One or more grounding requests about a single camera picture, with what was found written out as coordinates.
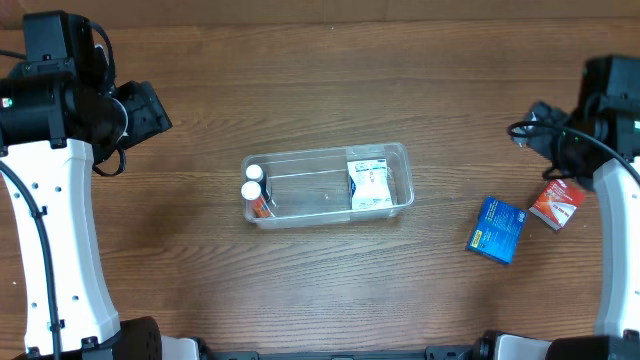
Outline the red medicine box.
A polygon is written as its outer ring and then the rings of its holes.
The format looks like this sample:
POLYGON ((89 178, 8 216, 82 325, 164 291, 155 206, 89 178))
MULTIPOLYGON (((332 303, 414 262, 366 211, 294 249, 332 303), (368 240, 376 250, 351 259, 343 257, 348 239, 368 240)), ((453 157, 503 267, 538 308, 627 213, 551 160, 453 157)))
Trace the red medicine box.
POLYGON ((553 230, 561 230, 585 199, 585 194, 561 179, 548 182, 545 189, 529 208, 553 230))

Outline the blue medicine box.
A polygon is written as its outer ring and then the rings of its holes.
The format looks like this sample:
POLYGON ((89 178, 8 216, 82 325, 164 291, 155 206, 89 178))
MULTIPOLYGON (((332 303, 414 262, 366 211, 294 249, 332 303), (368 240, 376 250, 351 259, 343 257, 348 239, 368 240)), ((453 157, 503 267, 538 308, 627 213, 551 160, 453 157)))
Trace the blue medicine box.
POLYGON ((509 265, 513 262, 526 219, 525 211, 489 196, 481 206, 466 249, 509 265))

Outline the black bottle white cap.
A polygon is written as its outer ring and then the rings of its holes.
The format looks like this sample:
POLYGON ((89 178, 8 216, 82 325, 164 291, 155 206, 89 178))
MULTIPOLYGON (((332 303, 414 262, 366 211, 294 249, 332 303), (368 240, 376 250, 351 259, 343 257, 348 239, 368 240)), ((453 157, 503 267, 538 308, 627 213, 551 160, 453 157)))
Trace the black bottle white cap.
POLYGON ((260 165, 249 165, 245 170, 245 177, 248 181, 254 181, 260 185, 261 193, 266 202, 271 200, 271 182, 267 173, 260 165))

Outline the orange pill bottle white cap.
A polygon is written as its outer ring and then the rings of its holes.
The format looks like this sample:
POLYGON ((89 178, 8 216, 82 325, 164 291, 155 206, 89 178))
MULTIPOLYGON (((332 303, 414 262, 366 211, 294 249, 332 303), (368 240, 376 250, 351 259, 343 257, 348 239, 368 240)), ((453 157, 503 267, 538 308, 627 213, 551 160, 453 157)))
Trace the orange pill bottle white cap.
POLYGON ((273 216, 258 182, 245 182, 241 187, 241 195, 257 218, 269 218, 273 216))

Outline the white medicine box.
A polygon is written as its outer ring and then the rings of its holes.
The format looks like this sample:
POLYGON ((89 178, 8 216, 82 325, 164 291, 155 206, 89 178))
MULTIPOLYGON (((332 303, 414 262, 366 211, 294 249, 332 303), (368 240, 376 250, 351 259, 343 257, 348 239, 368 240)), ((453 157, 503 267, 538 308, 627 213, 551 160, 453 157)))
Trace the white medicine box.
POLYGON ((393 205, 385 159, 350 161, 347 170, 353 210, 383 209, 393 205))

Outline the clear plastic container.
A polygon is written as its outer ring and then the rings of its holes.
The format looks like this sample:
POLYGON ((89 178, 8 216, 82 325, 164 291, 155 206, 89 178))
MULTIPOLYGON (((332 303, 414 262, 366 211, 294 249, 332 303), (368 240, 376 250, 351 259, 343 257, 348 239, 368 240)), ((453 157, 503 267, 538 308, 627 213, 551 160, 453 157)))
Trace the clear plastic container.
POLYGON ((247 221, 262 229, 307 227, 341 222, 391 218, 413 204, 415 192, 409 154, 401 143, 319 148, 245 157, 241 168, 260 165, 271 182, 269 218, 257 218, 244 205, 247 221), (353 210, 347 163, 385 159, 393 205, 353 210))

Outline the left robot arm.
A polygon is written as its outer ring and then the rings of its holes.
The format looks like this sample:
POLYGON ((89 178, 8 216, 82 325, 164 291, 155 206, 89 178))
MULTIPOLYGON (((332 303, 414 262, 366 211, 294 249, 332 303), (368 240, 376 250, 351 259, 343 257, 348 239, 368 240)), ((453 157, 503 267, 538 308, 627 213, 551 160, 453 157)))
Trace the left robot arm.
POLYGON ((202 359, 150 317, 122 320, 102 271, 91 182, 103 162, 171 126, 147 82, 115 82, 102 28, 63 11, 23 19, 26 50, 1 82, 1 173, 27 293, 27 359, 202 359))

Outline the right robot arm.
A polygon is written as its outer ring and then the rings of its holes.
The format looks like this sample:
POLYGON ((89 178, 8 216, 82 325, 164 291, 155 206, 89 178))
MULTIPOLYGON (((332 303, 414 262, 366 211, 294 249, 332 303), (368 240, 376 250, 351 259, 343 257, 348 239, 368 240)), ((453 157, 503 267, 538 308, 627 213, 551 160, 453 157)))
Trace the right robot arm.
POLYGON ((639 356, 639 61, 608 55, 583 68, 576 109, 536 102, 507 129, 551 166, 530 213, 562 228, 586 191, 601 212, 603 280, 594 333, 544 341, 488 331, 472 347, 428 347, 426 358, 636 359, 639 356))

